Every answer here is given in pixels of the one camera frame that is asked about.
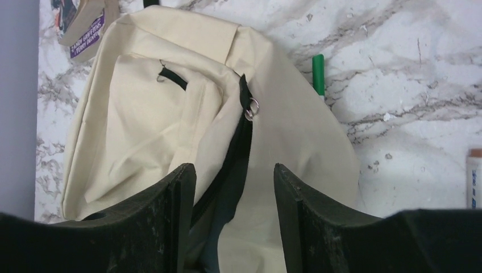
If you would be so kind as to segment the Little Women book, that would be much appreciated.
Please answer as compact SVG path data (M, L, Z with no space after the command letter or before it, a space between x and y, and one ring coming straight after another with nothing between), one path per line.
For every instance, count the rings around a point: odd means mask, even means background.
M71 46L88 30L105 7L105 1L64 0L51 1L56 11L55 26L60 35L60 44Z

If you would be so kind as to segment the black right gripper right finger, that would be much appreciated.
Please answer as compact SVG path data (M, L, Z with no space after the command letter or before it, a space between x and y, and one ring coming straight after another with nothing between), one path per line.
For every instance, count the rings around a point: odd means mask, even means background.
M282 164L274 188L288 272L480 272L481 210L378 218L305 184Z

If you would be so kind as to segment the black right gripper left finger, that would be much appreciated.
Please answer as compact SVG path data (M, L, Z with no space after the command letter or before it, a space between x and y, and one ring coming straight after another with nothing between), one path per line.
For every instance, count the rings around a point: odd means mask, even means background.
M1 214L2 272L183 272L196 171L185 163L81 221Z

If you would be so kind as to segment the cream canvas backpack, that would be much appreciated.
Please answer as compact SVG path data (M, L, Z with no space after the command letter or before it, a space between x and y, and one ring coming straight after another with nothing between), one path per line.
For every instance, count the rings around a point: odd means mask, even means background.
M105 31L65 146L62 213L81 220L192 163L186 261L285 272L273 169L354 207L359 162L328 106L256 30L159 5Z

